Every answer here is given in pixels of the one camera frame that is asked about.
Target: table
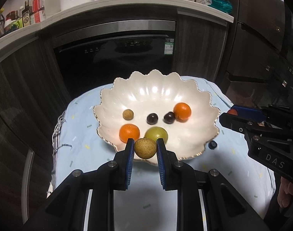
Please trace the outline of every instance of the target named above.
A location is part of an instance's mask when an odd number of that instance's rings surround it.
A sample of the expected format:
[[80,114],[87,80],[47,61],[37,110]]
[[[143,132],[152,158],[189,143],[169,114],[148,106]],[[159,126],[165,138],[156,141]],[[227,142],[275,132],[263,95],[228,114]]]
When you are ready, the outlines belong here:
[[[190,76],[181,78],[194,79],[201,91],[209,91],[212,105],[218,107],[221,113],[227,112],[233,105],[214,83]],[[114,148],[96,133],[98,122],[92,110],[94,105],[100,104],[100,91],[111,87],[112,84],[101,86],[74,99],[58,119],[53,136],[54,188],[73,170],[92,171],[114,158]],[[206,147],[202,155],[185,162],[204,172],[217,169],[264,218],[276,189],[273,171],[248,157],[247,143],[242,134],[223,128],[219,121],[216,125],[220,129],[214,139],[217,148],[211,150]],[[156,166],[135,162],[129,189],[115,191],[114,207],[116,231],[176,230],[177,192],[162,189]]]

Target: teal plastic bag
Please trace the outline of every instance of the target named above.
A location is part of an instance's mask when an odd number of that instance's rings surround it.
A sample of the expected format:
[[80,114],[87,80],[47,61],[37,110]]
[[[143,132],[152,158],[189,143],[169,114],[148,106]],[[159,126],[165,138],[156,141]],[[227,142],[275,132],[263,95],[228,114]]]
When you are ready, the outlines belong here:
[[212,0],[212,4],[208,6],[218,9],[227,14],[230,14],[232,12],[232,4],[228,0]]

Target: orange fruit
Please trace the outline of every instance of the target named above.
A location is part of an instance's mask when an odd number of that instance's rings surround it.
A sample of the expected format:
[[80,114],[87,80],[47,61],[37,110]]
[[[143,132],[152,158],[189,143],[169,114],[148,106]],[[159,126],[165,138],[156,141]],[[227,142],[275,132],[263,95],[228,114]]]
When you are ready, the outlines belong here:
[[228,113],[228,114],[231,114],[231,115],[235,115],[235,116],[238,115],[238,114],[237,114],[237,111],[236,111],[235,109],[233,109],[233,108],[229,109],[227,113]]
[[179,102],[174,106],[173,113],[177,119],[186,121],[191,115],[191,109],[186,103]]
[[140,130],[134,124],[125,124],[120,128],[119,137],[124,143],[127,143],[128,138],[133,138],[136,141],[140,137]]

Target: white countertop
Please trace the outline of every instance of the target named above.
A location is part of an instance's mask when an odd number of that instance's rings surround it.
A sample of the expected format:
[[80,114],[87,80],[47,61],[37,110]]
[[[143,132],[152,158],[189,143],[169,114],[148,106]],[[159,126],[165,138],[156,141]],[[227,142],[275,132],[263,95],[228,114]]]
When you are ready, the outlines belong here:
[[227,22],[233,23],[234,18],[222,11],[219,11],[217,9],[211,8],[209,6],[187,1],[187,0],[94,0],[88,3],[84,3],[72,8],[69,8],[67,10],[58,12],[54,14],[53,16],[47,18],[43,22],[30,25],[25,28],[21,28],[19,30],[16,30],[14,32],[11,32],[7,34],[6,36],[0,38],[0,50],[2,50],[4,47],[6,47],[11,42],[35,33],[43,28],[48,27],[51,24],[54,24],[62,19],[68,18],[70,16],[93,10],[98,8],[105,8],[105,7],[111,7],[111,6],[118,6],[118,5],[127,5],[127,4],[158,4],[158,5],[168,5],[178,8],[185,8],[193,11],[200,11],[202,13],[215,16],[217,18],[220,18],[222,20],[225,20]]

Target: bowl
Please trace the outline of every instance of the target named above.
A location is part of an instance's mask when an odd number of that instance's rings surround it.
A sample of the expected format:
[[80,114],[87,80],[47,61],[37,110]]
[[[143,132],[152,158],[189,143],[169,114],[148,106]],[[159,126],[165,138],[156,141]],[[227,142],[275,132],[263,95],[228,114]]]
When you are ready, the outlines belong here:
[[[191,108],[191,116],[186,122],[163,122],[163,117],[173,111],[175,104],[185,102]],[[125,109],[134,112],[130,121],[123,119]],[[116,78],[111,89],[102,89],[101,103],[94,106],[93,113],[99,122],[97,134],[116,152],[125,149],[119,138],[120,127],[134,124],[140,130],[140,138],[153,126],[163,127],[168,132],[166,149],[175,152],[179,160],[190,159],[202,154],[205,144],[216,137],[219,129],[216,121],[220,110],[211,105],[211,93],[200,91],[195,80],[184,81],[177,73],[163,75],[152,70],[148,75],[133,72],[128,79]],[[158,115],[158,122],[146,122],[150,113]],[[136,154],[135,160],[143,160]],[[148,160],[157,165],[156,155]]]

